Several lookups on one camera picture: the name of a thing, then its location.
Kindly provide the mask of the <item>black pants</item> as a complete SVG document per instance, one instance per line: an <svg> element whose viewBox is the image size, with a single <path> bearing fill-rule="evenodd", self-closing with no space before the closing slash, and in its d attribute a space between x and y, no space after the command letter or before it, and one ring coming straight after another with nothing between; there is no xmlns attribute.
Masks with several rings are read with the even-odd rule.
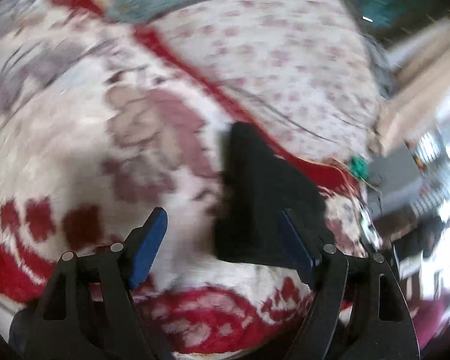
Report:
<svg viewBox="0 0 450 360"><path fill-rule="evenodd" d="M320 264L318 250L306 242L308 232L335 241L326 227L325 201L310 179L274 154L254 126L232 125L223 178L225 210L214 227L219 259L290 269Z"/></svg>

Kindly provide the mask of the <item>green cloth bundle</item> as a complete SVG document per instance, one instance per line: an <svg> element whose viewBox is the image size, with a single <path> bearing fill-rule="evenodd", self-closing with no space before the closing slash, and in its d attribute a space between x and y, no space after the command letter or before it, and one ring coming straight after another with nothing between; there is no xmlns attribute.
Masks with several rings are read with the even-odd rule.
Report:
<svg viewBox="0 0 450 360"><path fill-rule="evenodd" d="M368 164L361 156L353 156L349 161L350 173L359 180L368 178Z"/></svg>

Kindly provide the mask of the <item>red white floral blanket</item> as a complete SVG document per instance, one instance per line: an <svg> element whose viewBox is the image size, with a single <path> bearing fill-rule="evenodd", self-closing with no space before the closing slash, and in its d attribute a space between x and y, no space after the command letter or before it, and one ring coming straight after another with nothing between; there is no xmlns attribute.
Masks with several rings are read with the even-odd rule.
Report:
<svg viewBox="0 0 450 360"><path fill-rule="evenodd" d="M232 125L256 126L314 180L333 244L362 258L357 182L345 162L288 152L174 55L153 24L180 8L133 24L107 18L109 4L0 0L0 305L19 310L64 252L121 242L162 206L169 228L136 306L178 359L246 355L298 322L312 293L293 270L215 253Z"/></svg>

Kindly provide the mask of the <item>small floral quilt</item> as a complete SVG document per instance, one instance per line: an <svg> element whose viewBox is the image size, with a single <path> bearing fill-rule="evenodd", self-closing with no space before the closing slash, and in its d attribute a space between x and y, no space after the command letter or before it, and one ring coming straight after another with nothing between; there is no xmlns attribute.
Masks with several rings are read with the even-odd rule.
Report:
<svg viewBox="0 0 450 360"><path fill-rule="evenodd" d="M208 0L153 25L288 152L317 162L367 156L384 100L341 0Z"/></svg>

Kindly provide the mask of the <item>beige curtain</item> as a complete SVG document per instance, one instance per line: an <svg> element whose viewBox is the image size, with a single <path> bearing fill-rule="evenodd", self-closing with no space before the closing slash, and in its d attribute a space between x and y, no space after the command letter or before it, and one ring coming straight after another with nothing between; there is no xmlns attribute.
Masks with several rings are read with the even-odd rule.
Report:
<svg viewBox="0 0 450 360"><path fill-rule="evenodd" d="M387 156L450 114L450 18L388 51L396 92L382 107L372 149Z"/></svg>

